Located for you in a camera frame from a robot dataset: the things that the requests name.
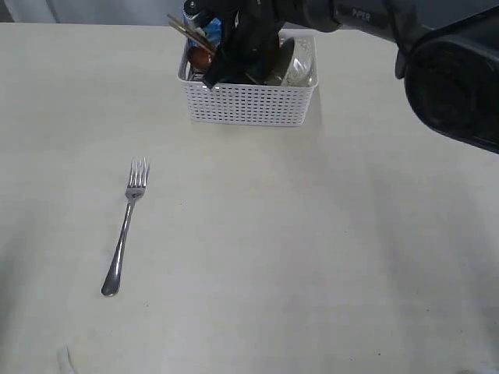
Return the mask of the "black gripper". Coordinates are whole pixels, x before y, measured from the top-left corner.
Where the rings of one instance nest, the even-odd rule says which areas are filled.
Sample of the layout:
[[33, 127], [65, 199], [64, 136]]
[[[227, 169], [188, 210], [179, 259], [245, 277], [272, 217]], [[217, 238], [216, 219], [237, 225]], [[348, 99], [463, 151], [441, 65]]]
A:
[[219, 83], [262, 84], [260, 62], [285, 23], [303, 20], [302, 1], [185, 1], [190, 15], [206, 10], [221, 21], [221, 42], [203, 83], [213, 89]]

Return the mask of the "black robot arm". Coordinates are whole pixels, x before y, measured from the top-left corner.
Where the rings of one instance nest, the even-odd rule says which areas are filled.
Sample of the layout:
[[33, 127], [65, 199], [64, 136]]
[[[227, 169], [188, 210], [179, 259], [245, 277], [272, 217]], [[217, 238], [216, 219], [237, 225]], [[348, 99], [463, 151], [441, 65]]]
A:
[[221, 21], [208, 86], [253, 67], [287, 23], [331, 33], [346, 26], [397, 46], [395, 76], [428, 128], [498, 151], [498, 4], [495, 1], [187, 1], [198, 27]]

